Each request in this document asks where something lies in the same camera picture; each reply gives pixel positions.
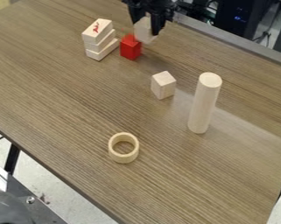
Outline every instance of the wooden cube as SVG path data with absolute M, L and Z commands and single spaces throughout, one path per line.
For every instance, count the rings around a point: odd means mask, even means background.
M 88 42 L 84 42 L 85 49 L 88 49 L 92 52 L 99 53 L 105 48 L 116 36 L 116 31 L 113 29 L 110 31 L 107 36 L 97 45 L 90 44 Z
M 102 60 L 108 54 L 113 52 L 118 47 L 118 45 L 119 45 L 118 39 L 114 38 L 105 48 L 102 49 L 101 52 L 93 52 L 86 49 L 86 55 L 94 60 Z
M 134 24 L 134 33 L 137 40 L 149 45 L 157 36 L 151 33 L 151 18 L 142 17 Z
M 141 55 L 142 43 L 137 41 L 132 34 L 123 37 L 120 43 L 120 55 L 129 60 L 135 60 Z
M 170 73 L 164 71 L 151 77 L 151 91 L 159 100 L 174 95 L 177 81 Z
M 99 18 L 92 23 L 83 33 L 84 42 L 89 44 L 99 44 L 113 29 L 111 20 Z

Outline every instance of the table surface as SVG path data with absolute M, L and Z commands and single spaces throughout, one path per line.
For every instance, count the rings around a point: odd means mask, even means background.
M 137 61 L 118 49 L 87 58 L 97 18 L 131 31 L 117 0 L 23 0 L 0 11 L 0 130 L 122 223 L 265 223 L 281 189 L 281 66 L 178 24 Z M 176 95 L 158 101 L 153 74 Z M 223 78 L 205 135 L 186 126 L 199 75 Z M 109 159 L 116 132 L 138 137 L 127 165 Z

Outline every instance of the wooden cylinder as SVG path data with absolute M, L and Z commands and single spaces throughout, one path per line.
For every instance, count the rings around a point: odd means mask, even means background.
M 200 75 L 188 121 L 192 132 L 203 134 L 207 131 L 221 85 L 222 79 L 215 73 Z

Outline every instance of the wooden ring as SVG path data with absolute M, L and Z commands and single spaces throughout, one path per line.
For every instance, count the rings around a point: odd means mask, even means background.
M 128 142 L 134 145 L 134 150 L 127 154 L 120 154 L 114 151 L 113 146 L 119 142 Z M 139 154 L 139 141 L 131 133 L 121 132 L 117 133 L 109 139 L 108 143 L 109 155 L 118 164 L 128 164 L 133 162 Z

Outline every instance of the flat wooden block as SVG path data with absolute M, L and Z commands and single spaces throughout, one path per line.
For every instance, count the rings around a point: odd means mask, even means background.
M 118 39 L 114 38 L 101 52 L 93 52 L 86 49 L 86 55 L 94 60 L 102 60 L 119 46 Z
M 99 18 L 92 23 L 81 35 L 84 42 L 98 45 L 113 29 L 111 20 Z
M 134 33 L 137 40 L 149 45 L 157 36 L 151 34 L 151 18 L 142 17 L 134 24 Z
M 177 81 L 167 71 L 157 73 L 151 77 L 151 91 L 162 100 L 174 95 L 176 83 Z
M 116 31 L 113 29 L 110 31 L 106 37 L 102 39 L 100 43 L 97 45 L 84 42 L 85 49 L 88 49 L 89 51 L 99 53 L 102 51 L 103 48 L 105 48 L 116 36 Z

